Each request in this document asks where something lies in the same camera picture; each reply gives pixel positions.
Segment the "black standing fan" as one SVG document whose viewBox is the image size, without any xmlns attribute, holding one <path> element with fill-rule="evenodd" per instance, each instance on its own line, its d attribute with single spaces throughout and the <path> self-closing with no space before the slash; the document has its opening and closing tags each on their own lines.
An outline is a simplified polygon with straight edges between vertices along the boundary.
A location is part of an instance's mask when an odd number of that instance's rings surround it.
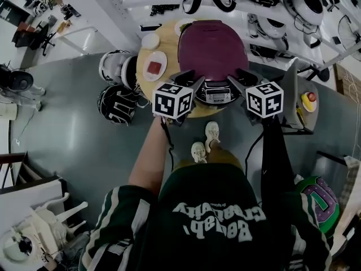
<svg viewBox="0 0 361 271">
<path fill-rule="evenodd" d="M 330 67 L 349 56 L 361 62 L 361 23 L 356 17 L 325 12 L 321 25 L 311 36 L 312 42 L 319 41 L 326 47 L 323 65 L 314 72 L 320 81 L 328 82 Z"/>
</svg>

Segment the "dark green striped shirt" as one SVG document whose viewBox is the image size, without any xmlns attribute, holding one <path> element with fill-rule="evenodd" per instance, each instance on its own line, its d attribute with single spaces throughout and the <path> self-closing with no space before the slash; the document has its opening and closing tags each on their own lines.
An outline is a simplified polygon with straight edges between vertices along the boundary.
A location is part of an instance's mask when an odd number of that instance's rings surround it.
<svg viewBox="0 0 361 271">
<path fill-rule="evenodd" d="M 332 257 L 313 199 L 277 195 L 260 206 L 242 170 L 198 164 L 176 170 L 159 195 L 110 191 L 80 271 L 328 271 Z"/>
</svg>

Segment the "tan shorts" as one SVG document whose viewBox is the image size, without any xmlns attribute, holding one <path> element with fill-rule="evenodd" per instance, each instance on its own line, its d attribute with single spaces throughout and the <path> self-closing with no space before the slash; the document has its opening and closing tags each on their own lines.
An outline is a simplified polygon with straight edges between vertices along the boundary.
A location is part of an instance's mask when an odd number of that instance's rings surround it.
<svg viewBox="0 0 361 271">
<path fill-rule="evenodd" d="M 241 163 L 239 162 L 238 158 L 235 157 L 231 152 L 224 150 L 222 148 L 212 149 L 210 153 L 208 153 L 206 159 L 206 162 L 200 161 L 198 163 L 190 160 L 181 160 L 173 169 L 173 172 L 177 169 L 189 167 L 192 165 L 199 165 L 199 164 L 215 164 L 215 163 L 221 163 L 221 164 L 231 164 L 234 165 L 241 170 L 243 170 L 243 167 Z"/>
</svg>

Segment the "pile of black small parts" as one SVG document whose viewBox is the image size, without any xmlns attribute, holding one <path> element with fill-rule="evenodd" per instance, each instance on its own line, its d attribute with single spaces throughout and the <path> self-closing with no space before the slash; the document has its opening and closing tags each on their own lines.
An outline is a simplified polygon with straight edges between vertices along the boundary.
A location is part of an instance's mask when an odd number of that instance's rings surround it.
<svg viewBox="0 0 361 271">
<path fill-rule="evenodd" d="M 179 9 L 180 4 L 176 5 L 152 5 L 150 16 L 163 15 L 167 11 Z"/>
</svg>

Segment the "purple rice cooker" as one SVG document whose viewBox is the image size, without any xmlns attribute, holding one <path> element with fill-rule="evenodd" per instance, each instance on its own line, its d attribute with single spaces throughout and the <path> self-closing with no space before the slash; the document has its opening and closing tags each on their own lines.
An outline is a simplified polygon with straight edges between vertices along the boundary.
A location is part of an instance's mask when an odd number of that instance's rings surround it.
<svg viewBox="0 0 361 271">
<path fill-rule="evenodd" d="M 200 20 L 187 25 L 178 42 L 180 71 L 194 70 L 193 83 L 205 81 L 195 98 L 217 108 L 237 100 L 227 76 L 237 79 L 237 69 L 249 70 L 245 46 L 239 35 L 220 20 Z"/>
</svg>

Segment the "white ornate chair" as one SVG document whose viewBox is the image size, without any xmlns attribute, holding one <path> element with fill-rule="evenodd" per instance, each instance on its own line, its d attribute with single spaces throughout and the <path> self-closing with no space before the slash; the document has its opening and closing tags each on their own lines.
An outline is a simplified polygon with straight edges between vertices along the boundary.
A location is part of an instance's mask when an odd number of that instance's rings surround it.
<svg viewBox="0 0 361 271">
<path fill-rule="evenodd" d="M 31 266 L 32 264 L 41 261 L 45 263 L 47 255 L 55 257 L 68 243 L 67 238 L 73 236 L 77 229 L 86 224 L 86 221 L 84 220 L 80 224 L 70 228 L 66 221 L 79 211 L 87 208 L 89 205 L 88 202 L 82 202 L 78 206 L 58 215 L 50 210 L 50 207 L 65 202 L 69 197 L 70 194 L 65 193 L 60 199 L 48 201 L 36 209 L 30 208 L 30 215 L 19 224 L 11 227 L 9 231 L 21 232 L 29 237 L 33 241 L 36 249 L 35 259 L 31 260 L 29 263 L 15 265 Z M 5 259 L 2 251 L 0 251 L 0 258 Z"/>
</svg>

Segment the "dark wooden railing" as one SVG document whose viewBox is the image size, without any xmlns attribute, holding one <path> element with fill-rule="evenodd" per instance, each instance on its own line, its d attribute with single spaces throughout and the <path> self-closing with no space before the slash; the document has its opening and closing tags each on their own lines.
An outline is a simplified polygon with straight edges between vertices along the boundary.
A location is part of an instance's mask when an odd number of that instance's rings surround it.
<svg viewBox="0 0 361 271">
<path fill-rule="evenodd" d="M 3 178 L 0 179 L 1 189 L 3 189 L 5 187 L 5 183 L 6 183 L 8 174 L 10 173 L 10 168 L 12 167 L 13 163 L 22 163 L 25 156 L 26 156 L 25 152 L 0 155 L 0 174 L 2 171 L 3 165 L 6 166 L 5 172 L 3 174 Z"/>
</svg>

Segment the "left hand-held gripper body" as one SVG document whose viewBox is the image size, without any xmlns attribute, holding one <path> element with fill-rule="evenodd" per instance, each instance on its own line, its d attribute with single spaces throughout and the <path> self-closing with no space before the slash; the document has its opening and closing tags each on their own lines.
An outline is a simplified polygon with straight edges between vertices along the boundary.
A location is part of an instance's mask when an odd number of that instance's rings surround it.
<svg viewBox="0 0 361 271">
<path fill-rule="evenodd" d="M 154 115 L 170 119 L 175 125 L 182 125 L 192 110 L 193 89 L 159 82 L 152 92 L 152 112 Z"/>
</svg>

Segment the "small white bowl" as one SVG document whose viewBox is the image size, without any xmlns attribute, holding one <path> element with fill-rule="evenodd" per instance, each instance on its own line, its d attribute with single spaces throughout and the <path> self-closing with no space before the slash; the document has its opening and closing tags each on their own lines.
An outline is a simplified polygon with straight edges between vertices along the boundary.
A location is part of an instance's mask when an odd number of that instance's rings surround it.
<svg viewBox="0 0 361 271">
<path fill-rule="evenodd" d="M 142 38 L 142 48 L 147 50 L 155 50 L 160 45 L 160 38 L 156 33 L 150 33 Z"/>
</svg>

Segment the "white metal shelf rack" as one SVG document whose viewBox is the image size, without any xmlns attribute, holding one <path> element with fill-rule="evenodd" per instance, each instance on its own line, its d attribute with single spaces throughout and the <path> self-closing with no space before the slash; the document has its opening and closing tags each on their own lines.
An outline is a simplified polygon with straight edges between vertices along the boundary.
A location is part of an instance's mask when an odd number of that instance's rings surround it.
<svg viewBox="0 0 361 271">
<path fill-rule="evenodd" d="M 191 0 L 96 0 L 97 2 L 108 1 L 113 4 L 115 9 L 124 14 L 128 15 L 128 10 L 131 8 L 141 7 L 143 9 L 150 8 L 152 5 L 186 5 L 189 6 Z M 282 2 L 276 6 L 264 7 L 250 0 L 235 0 L 236 7 L 233 11 L 225 13 L 219 10 L 212 0 L 202 0 L 201 4 L 204 7 L 210 8 L 211 11 L 216 13 L 216 18 L 230 19 L 237 14 L 255 14 L 261 17 L 276 20 L 287 26 L 287 37 L 290 47 L 301 47 L 301 36 L 302 31 L 299 28 L 295 18 L 289 13 Z M 354 16 L 356 20 L 361 23 L 361 14 L 358 15 L 356 12 L 351 11 L 347 6 L 347 0 L 342 0 L 339 5 L 340 11 L 347 16 Z"/>
</svg>

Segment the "white round frame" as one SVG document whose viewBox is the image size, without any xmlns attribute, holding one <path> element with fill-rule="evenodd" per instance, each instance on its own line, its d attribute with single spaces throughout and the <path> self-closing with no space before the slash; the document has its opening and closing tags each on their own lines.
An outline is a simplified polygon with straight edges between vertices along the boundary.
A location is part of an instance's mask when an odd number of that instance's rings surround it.
<svg viewBox="0 0 361 271">
<path fill-rule="evenodd" d="M 35 259 L 33 241 L 21 232 L 8 231 L 0 238 L 3 257 L 14 264 L 25 264 Z"/>
</svg>

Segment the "person's right white shoe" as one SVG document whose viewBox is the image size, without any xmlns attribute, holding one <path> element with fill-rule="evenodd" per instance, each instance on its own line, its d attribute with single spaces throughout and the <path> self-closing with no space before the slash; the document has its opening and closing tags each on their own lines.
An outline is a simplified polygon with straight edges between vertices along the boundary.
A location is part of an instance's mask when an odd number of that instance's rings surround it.
<svg viewBox="0 0 361 271">
<path fill-rule="evenodd" d="M 205 127 L 205 135 L 206 135 L 206 141 L 205 141 L 205 150 L 207 153 L 211 152 L 211 144 L 212 142 L 220 143 L 219 140 L 219 126 L 218 123 L 215 121 L 210 121 L 207 123 Z"/>
</svg>

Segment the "white plate with green food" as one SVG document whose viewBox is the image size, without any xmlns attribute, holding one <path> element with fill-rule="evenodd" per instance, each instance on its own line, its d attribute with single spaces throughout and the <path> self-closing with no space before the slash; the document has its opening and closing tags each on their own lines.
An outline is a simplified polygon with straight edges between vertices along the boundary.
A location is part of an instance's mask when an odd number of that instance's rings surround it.
<svg viewBox="0 0 361 271">
<path fill-rule="evenodd" d="M 182 30 L 189 24 L 192 24 L 196 19 L 193 18 L 184 18 L 176 22 L 174 26 L 175 34 L 179 37 L 181 35 Z"/>
</svg>

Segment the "person's left white shoe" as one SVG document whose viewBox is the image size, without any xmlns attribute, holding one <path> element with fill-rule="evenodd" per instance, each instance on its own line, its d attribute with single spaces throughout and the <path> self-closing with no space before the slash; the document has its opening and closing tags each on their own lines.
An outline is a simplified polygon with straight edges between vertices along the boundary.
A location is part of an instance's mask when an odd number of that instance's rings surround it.
<svg viewBox="0 0 361 271">
<path fill-rule="evenodd" d="M 205 146 L 202 142 L 195 142 L 191 147 L 191 155 L 196 164 L 198 163 L 207 163 L 206 157 L 207 152 Z"/>
</svg>

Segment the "grey chair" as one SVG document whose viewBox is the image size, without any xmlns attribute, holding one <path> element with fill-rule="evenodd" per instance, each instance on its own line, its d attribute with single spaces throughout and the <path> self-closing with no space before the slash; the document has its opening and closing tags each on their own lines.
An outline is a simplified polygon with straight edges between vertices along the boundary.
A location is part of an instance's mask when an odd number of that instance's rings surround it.
<svg viewBox="0 0 361 271">
<path fill-rule="evenodd" d="M 318 90 L 313 82 L 298 75 L 300 61 L 295 58 L 279 85 L 284 90 L 283 112 L 280 115 L 281 125 L 284 134 L 301 135 L 313 134 L 318 119 L 319 96 Z M 317 98 L 317 109 L 307 112 L 301 102 L 301 95 L 306 92 L 313 92 Z"/>
</svg>

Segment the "row of strapped helmets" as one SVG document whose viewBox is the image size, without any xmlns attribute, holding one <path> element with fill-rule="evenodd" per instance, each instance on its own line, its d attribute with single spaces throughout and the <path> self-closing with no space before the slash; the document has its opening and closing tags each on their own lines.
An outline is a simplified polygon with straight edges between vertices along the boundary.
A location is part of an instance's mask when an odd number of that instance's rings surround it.
<svg viewBox="0 0 361 271">
<path fill-rule="evenodd" d="M 322 0 L 125 0 L 125 5 L 178 5 L 188 15 L 201 6 L 214 6 L 224 13 L 237 10 L 248 15 L 252 32 L 268 38 L 280 39 L 286 32 L 297 30 L 310 48 L 327 42 L 322 32 L 326 18 Z"/>
</svg>

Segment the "person's left forearm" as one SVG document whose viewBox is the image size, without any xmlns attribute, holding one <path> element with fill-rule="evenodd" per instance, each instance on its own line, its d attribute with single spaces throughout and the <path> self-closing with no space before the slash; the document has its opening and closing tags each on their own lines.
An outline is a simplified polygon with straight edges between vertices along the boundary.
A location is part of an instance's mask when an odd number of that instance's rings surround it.
<svg viewBox="0 0 361 271">
<path fill-rule="evenodd" d="M 162 118 L 154 118 L 128 183 L 147 189 L 158 196 L 164 176 L 168 139 L 161 125 Z"/>
</svg>

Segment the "person's white shoe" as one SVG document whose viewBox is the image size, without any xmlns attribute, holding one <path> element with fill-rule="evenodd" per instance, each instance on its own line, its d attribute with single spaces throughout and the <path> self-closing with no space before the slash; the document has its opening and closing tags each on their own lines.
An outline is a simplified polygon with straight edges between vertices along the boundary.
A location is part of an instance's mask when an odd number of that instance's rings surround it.
<svg viewBox="0 0 361 271">
<path fill-rule="evenodd" d="M 206 135 L 206 141 L 205 141 L 205 150 L 207 153 L 211 152 L 211 144 L 212 142 L 220 143 L 219 140 L 219 126 L 218 123 L 215 121 L 210 121 L 207 123 L 205 127 L 205 135 Z"/>
<path fill-rule="evenodd" d="M 195 142 L 191 147 L 191 155 L 196 164 L 198 163 L 207 163 L 206 157 L 207 152 L 205 146 L 202 142 Z"/>
</svg>

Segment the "yellow plate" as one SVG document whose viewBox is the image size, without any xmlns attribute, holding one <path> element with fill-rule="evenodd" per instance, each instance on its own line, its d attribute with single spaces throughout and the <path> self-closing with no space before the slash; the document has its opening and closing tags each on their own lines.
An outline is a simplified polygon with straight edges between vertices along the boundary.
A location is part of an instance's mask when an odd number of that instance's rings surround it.
<svg viewBox="0 0 361 271">
<path fill-rule="evenodd" d="M 302 102 L 302 105 L 303 105 L 304 109 L 305 109 L 307 112 L 312 113 L 312 112 L 314 112 L 314 111 L 317 109 L 318 103 L 317 103 L 317 99 L 316 99 L 315 102 L 312 102 L 312 103 L 311 103 L 311 102 L 308 100 L 308 97 L 307 97 L 307 94 L 308 94 L 308 93 L 309 93 L 309 92 L 306 92 L 306 93 L 304 93 L 304 94 L 301 95 L 301 102 Z"/>
</svg>

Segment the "white long desk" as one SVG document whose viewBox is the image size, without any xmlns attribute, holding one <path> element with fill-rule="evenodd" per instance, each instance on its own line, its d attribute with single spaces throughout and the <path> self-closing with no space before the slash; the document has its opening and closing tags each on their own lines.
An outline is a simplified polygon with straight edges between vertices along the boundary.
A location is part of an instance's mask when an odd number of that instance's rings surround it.
<svg viewBox="0 0 361 271">
<path fill-rule="evenodd" d="M 60 58 L 70 58 L 91 53 L 96 29 L 88 23 L 64 22 L 56 29 L 54 51 Z"/>
</svg>

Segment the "person's right forearm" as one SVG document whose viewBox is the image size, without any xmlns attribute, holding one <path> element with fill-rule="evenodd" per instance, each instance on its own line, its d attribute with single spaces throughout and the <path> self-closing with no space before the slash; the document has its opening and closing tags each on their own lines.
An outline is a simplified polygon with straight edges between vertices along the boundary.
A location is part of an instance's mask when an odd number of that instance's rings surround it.
<svg viewBox="0 0 361 271">
<path fill-rule="evenodd" d="M 277 116 L 262 120 L 263 157 L 261 169 L 262 203 L 294 190 L 294 173 Z"/>
</svg>

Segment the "black white patterned helmet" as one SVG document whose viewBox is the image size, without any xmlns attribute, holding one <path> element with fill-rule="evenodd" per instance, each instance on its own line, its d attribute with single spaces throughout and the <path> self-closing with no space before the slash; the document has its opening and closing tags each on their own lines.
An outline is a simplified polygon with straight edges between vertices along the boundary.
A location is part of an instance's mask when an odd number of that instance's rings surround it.
<svg viewBox="0 0 361 271">
<path fill-rule="evenodd" d="M 98 111 L 112 123 L 129 126 L 138 100 L 138 93 L 122 85 L 107 86 L 98 96 Z"/>
</svg>

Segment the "white side table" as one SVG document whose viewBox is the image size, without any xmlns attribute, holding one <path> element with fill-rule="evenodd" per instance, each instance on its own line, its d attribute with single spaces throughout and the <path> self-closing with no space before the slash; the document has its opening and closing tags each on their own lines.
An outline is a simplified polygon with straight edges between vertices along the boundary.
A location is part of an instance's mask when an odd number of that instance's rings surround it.
<svg viewBox="0 0 361 271">
<path fill-rule="evenodd" d="M 0 195 L 0 209 L 39 206 L 63 197 L 61 180 L 52 180 Z"/>
</svg>

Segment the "round wooden table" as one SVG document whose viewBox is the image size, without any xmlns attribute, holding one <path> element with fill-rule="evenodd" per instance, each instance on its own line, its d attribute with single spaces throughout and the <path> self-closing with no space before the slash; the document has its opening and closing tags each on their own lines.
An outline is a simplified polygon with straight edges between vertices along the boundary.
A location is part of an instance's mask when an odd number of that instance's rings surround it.
<svg viewBox="0 0 361 271">
<path fill-rule="evenodd" d="M 166 81 L 170 75 L 175 74 L 180 71 L 178 63 L 178 41 L 179 37 L 175 33 L 174 27 L 176 26 L 176 21 L 170 21 L 163 24 L 157 30 L 154 31 L 160 38 L 160 45 L 156 50 L 147 50 L 141 48 L 138 53 L 137 58 L 137 82 L 143 92 L 143 94 L 152 101 L 152 92 L 153 88 L 157 86 L 159 81 Z M 155 51 L 162 51 L 167 56 L 167 68 L 164 74 L 160 77 L 159 80 L 155 82 L 146 81 L 143 76 L 143 65 L 146 62 L 146 59 Z"/>
</svg>

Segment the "red square food block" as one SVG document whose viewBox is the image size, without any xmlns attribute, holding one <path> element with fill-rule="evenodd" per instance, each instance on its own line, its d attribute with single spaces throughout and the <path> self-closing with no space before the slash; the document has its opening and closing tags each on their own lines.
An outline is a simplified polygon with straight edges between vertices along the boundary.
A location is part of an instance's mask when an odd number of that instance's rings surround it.
<svg viewBox="0 0 361 271">
<path fill-rule="evenodd" d="M 160 73 L 162 64 L 159 62 L 150 61 L 147 72 L 153 75 L 157 75 Z"/>
</svg>

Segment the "wooden pallet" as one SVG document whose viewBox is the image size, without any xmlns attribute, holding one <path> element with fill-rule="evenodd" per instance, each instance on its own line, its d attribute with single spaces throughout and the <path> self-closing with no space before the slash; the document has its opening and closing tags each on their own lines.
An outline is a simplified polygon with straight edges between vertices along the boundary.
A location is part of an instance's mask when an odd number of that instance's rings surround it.
<svg viewBox="0 0 361 271">
<path fill-rule="evenodd" d="M 337 92 L 352 99 L 355 103 L 361 103 L 361 80 L 338 63 L 333 65 L 333 69 Z"/>
</svg>

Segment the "black office chair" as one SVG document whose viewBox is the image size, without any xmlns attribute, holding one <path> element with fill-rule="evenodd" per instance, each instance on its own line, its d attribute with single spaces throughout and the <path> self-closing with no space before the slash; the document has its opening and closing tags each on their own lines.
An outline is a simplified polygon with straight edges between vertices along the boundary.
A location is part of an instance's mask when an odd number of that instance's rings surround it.
<svg viewBox="0 0 361 271">
<path fill-rule="evenodd" d="M 42 55 L 46 56 L 46 48 L 48 45 L 51 45 L 52 47 L 55 47 L 55 44 L 51 42 L 52 38 L 54 37 L 55 33 L 49 32 L 49 25 L 45 24 L 43 27 L 38 25 L 40 27 L 39 32 L 34 32 L 33 35 L 33 41 L 30 43 L 29 48 L 31 50 L 36 50 L 38 48 L 41 48 L 43 50 Z"/>
</svg>

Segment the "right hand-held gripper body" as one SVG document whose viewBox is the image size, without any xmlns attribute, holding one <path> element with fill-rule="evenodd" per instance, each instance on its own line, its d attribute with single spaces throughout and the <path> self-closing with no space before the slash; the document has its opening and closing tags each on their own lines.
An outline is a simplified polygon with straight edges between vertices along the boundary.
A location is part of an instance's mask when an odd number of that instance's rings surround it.
<svg viewBox="0 0 361 271">
<path fill-rule="evenodd" d="M 246 114 L 251 125 L 282 113 L 284 91 L 275 82 L 267 82 L 245 89 Z"/>
</svg>

